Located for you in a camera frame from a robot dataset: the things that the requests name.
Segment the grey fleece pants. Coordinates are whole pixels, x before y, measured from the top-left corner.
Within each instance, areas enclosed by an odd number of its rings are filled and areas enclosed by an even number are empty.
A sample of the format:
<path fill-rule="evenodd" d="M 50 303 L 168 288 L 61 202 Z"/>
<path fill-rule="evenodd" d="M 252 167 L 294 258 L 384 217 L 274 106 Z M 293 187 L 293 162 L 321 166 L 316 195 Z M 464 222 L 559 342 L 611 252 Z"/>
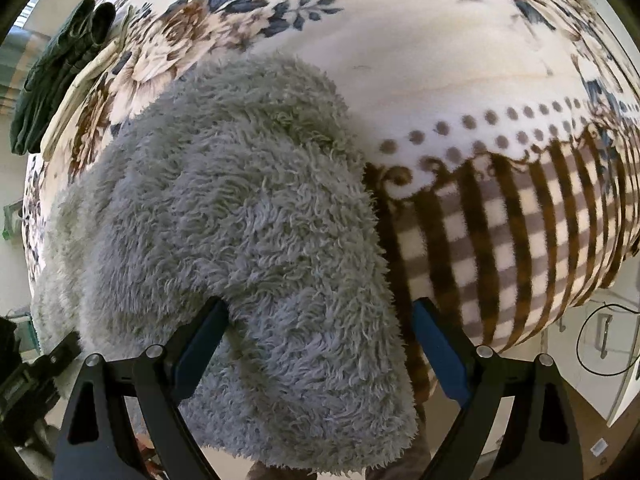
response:
<path fill-rule="evenodd" d="M 229 328 L 180 406 L 199 445 L 329 474 L 397 460 L 418 422 L 363 170 L 318 68 L 199 62 L 56 196 L 41 347 L 132 358 L 218 297 Z"/>

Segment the teal storage rack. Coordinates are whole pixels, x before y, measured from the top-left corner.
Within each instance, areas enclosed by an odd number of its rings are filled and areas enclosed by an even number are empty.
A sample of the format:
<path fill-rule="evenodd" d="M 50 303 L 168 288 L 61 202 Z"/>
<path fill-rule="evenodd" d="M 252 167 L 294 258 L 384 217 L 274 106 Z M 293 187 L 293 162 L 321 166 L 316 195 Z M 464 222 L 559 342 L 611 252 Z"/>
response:
<path fill-rule="evenodd" d="M 33 361 L 40 345 L 30 314 L 30 292 L 22 242 L 22 202 L 1 209 L 1 315 L 17 325 L 21 356 Z"/>

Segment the white bedside table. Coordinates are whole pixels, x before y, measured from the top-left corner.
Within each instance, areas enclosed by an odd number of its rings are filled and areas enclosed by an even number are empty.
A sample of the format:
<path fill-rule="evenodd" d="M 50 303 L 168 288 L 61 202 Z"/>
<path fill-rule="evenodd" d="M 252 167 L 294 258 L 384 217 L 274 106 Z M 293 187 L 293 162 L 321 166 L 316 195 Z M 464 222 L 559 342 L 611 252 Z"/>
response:
<path fill-rule="evenodd" d="M 546 330 L 562 377 L 612 426 L 639 393 L 639 263 Z"/>

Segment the floral bed blanket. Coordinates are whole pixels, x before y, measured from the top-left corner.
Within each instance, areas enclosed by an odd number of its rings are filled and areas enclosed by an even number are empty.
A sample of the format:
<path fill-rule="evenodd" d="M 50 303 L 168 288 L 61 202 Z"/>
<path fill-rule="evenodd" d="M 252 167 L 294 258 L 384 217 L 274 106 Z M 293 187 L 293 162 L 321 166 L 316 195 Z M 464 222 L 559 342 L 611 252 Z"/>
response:
<path fill-rule="evenodd" d="M 590 0 L 98 0 L 131 22 L 29 170 L 32 290 L 59 192 L 199 62 L 323 70 L 367 161 L 400 314 L 521 344 L 639 249 L 639 75 Z"/>

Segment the folded dark jeans stack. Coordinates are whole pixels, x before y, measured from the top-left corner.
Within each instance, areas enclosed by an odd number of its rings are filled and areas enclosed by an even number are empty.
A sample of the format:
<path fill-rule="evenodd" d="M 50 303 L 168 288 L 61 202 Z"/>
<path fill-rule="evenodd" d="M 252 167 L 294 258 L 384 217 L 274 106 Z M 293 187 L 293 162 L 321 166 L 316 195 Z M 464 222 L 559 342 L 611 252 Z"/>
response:
<path fill-rule="evenodd" d="M 14 155 L 35 154 L 74 78 L 100 53 L 110 33 L 113 3 L 81 0 L 28 72 L 10 127 Z"/>

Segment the left teal curtain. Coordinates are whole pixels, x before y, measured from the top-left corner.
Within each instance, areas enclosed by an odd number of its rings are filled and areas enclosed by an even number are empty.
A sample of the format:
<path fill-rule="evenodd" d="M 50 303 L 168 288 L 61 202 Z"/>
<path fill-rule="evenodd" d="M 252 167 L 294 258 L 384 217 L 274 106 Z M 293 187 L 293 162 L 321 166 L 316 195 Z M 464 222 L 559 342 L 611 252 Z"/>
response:
<path fill-rule="evenodd" d="M 3 116 L 13 114 L 26 76 L 48 42 L 48 36 L 18 26 L 12 26 L 4 38 L 0 49 L 0 98 Z"/>

